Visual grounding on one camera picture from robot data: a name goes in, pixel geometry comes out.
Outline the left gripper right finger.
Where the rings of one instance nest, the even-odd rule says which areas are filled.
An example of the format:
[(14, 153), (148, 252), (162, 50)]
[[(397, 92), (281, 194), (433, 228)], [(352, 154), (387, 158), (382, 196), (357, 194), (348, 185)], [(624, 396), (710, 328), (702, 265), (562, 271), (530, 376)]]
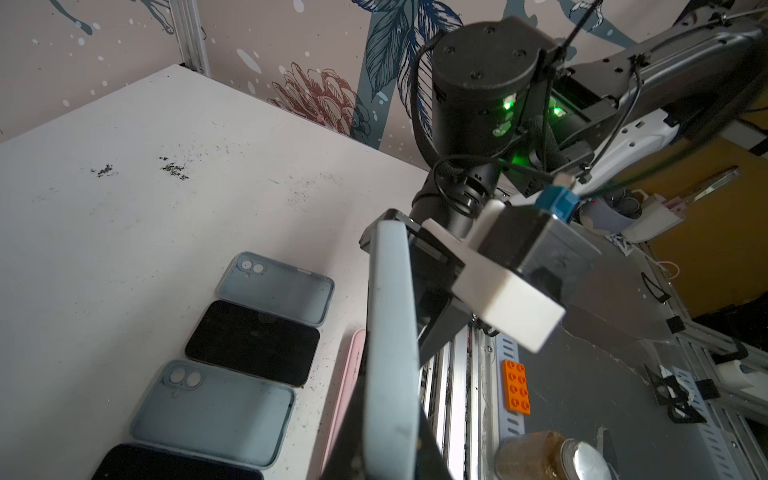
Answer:
[(443, 459), (431, 424), (425, 413), (420, 414), (419, 436), (416, 456), (417, 480), (451, 480), (445, 460)]

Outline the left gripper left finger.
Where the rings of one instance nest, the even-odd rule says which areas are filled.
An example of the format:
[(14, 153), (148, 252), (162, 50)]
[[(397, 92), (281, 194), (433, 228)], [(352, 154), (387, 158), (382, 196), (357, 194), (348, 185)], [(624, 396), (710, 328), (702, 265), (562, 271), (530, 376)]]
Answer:
[(363, 417), (366, 376), (358, 379), (321, 480), (365, 479)]

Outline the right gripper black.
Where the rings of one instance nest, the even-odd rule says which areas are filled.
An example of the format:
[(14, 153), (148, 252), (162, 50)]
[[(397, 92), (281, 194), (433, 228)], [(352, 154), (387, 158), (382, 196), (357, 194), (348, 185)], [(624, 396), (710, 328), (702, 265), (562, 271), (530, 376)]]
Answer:
[(377, 223), (396, 221), (405, 226), (410, 254), (418, 332), (419, 361), (433, 358), (472, 321), (472, 313), (451, 292), (464, 263), (425, 227), (396, 209), (388, 209), (364, 230), (360, 248), (370, 251)]

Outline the light blue phone case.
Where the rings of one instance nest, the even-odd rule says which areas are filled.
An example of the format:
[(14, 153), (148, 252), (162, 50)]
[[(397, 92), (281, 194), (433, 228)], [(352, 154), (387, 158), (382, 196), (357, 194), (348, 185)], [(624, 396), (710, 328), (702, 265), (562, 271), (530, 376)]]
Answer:
[(217, 296), (252, 310), (318, 327), (325, 321), (335, 284), (332, 279), (252, 252), (238, 254)]
[(276, 461), (293, 389), (227, 369), (173, 360), (159, 371), (130, 424), (140, 442), (264, 469)]

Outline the blue phone black screen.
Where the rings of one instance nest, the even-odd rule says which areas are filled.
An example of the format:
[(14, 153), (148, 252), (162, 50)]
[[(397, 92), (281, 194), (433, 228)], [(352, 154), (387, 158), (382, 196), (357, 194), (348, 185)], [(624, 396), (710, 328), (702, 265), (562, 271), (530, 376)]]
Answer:
[(135, 444), (120, 444), (104, 456), (92, 479), (261, 480), (263, 474), (258, 470), (215, 460)]

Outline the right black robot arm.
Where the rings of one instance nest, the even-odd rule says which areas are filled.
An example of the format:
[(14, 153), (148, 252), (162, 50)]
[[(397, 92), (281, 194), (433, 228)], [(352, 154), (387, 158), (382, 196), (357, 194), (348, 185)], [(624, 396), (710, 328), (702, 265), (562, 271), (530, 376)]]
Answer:
[(767, 27), (707, 6), (620, 53), (566, 64), (558, 42), (520, 18), (439, 30), (409, 68), (431, 77), (432, 123), (413, 123), (429, 166), (409, 214), (390, 302), (427, 362), (471, 322), (541, 349), (599, 250), (570, 224), (615, 177), (679, 139), (694, 151), (767, 81)]

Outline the pink phone case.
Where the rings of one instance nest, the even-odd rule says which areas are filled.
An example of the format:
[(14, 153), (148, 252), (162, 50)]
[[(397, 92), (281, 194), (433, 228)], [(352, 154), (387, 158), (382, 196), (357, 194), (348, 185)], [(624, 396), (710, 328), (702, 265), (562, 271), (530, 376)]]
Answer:
[(324, 452), (322, 467), (325, 468), (331, 458), (335, 443), (341, 430), (344, 416), (354, 393), (359, 377), (363, 353), (366, 343), (366, 330), (356, 330), (350, 340), (345, 357), (344, 370), (339, 384), (339, 392), (334, 403), (334, 413), (331, 419), (331, 429)]

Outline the orange block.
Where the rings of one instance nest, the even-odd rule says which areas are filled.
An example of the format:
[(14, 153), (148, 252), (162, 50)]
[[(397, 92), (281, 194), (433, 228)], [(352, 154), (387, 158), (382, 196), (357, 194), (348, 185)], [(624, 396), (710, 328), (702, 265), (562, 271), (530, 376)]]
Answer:
[(507, 411), (531, 414), (525, 367), (511, 360), (501, 362), (502, 396)]

